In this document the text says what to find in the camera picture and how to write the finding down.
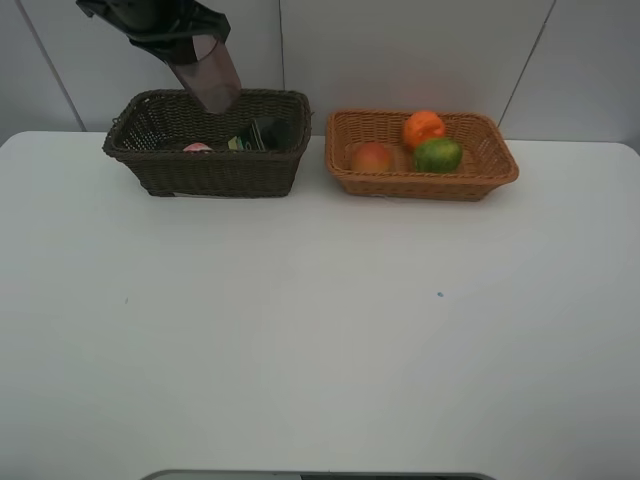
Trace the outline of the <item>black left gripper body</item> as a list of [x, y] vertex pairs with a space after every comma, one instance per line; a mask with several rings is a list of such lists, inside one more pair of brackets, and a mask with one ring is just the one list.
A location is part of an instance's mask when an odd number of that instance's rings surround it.
[[178, 30], [195, 8], [189, 0], [77, 0], [88, 17], [97, 16], [128, 36]]

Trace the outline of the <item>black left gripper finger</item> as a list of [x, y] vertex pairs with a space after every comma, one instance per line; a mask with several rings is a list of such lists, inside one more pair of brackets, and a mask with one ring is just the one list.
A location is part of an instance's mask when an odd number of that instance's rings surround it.
[[131, 45], [171, 65], [189, 65], [197, 61], [193, 38], [176, 35], [129, 36]]
[[211, 10], [198, 1], [193, 2], [189, 31], [193, 36], [210, 35], [221, 42], [226, 42], [231, 32], [227, 16]]

